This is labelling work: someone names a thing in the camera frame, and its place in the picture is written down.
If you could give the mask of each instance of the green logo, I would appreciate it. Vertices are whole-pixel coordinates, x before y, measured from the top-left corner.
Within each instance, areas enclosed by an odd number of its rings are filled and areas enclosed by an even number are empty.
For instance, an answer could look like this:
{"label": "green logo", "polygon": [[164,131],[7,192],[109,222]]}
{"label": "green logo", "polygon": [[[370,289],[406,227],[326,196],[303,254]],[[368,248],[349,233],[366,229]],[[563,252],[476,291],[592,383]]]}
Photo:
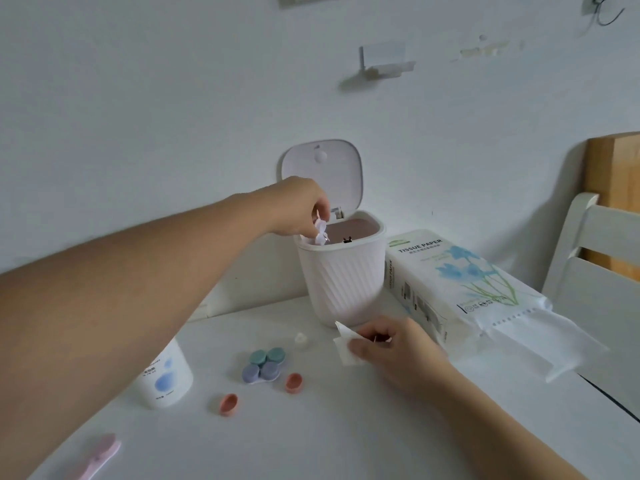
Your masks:
{"label": "green logo", "polygon": [[390,248],[393,248],[395,246],[401,246],[402,244],[409,244],[411,243],[411,241],[407,241],[405,239],[396,239],[395,241],[391,241],[388,243],[388,246]]}

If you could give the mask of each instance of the small white cap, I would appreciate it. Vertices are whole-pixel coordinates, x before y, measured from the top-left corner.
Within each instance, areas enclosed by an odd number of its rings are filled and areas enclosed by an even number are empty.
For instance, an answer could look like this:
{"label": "small white cap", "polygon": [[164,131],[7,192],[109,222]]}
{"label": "small white cap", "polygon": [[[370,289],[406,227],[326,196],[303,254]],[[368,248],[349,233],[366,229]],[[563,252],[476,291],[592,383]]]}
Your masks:
{"label": "small white cap", "polygon": [[296,335],[296,338],[293,339],[296,344],[296,347],[299,349],[306,349],[309,345],[309,339],[304,333],[299,333]]}

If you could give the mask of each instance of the white wall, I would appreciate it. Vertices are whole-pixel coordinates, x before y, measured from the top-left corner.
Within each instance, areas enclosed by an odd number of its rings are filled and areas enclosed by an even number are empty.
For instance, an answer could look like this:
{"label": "white wall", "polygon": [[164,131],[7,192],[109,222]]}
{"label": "white wall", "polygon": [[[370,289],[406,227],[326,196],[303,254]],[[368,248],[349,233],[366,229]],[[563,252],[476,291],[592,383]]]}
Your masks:
{"label": "white wall", "polygon": [[[292,145],[343,138],[391,232],[430,227],[540,287],[584,140],[640,129],[639,2],[586,34],[581,3],[0,0],[0,268],[270,184]],[[460,59],[481,34],[509,46]],[[359,46],[393,39],[415,72],[354,79]],[[304,292],[291,241],[268,237],[213,309]]]}

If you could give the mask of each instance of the tissue pack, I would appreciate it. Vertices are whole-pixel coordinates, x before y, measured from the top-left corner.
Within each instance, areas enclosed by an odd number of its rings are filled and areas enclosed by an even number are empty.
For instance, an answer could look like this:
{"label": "tissue pack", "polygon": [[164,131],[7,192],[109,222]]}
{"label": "tissue pack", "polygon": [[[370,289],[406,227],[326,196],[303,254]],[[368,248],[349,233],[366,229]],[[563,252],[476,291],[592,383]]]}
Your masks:
{"label": "tissue pack", "polygon": [[388,240],[385,286],[455,358],[476,353],[487,335],[550,381],[606,350],[544,295],[428,230]]}

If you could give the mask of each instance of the hand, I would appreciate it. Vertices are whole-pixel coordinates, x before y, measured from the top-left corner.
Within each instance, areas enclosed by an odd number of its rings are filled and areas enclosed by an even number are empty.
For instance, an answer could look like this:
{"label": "hand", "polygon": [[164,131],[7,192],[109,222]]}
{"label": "hand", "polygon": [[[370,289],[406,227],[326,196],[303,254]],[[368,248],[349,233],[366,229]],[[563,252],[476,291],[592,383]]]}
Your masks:
{"label": "hand", "polygon": [[[350,341],[349,350],[405,392],[432,401],[460,377],[444,350],[411,318],[380,317],[357,332],[368,340]],[[383,336],[382,341],[373,343],[377,335]],[[389,346],[384,342],[387,337],[391,337]]]}
{"label": "hand", "polygon": [[315,238],[316,216],[328,221],[331,206],[324,191],[310,178],[288,177],[253,193],[270,218],[269,231],[278,235],[302,234]]}

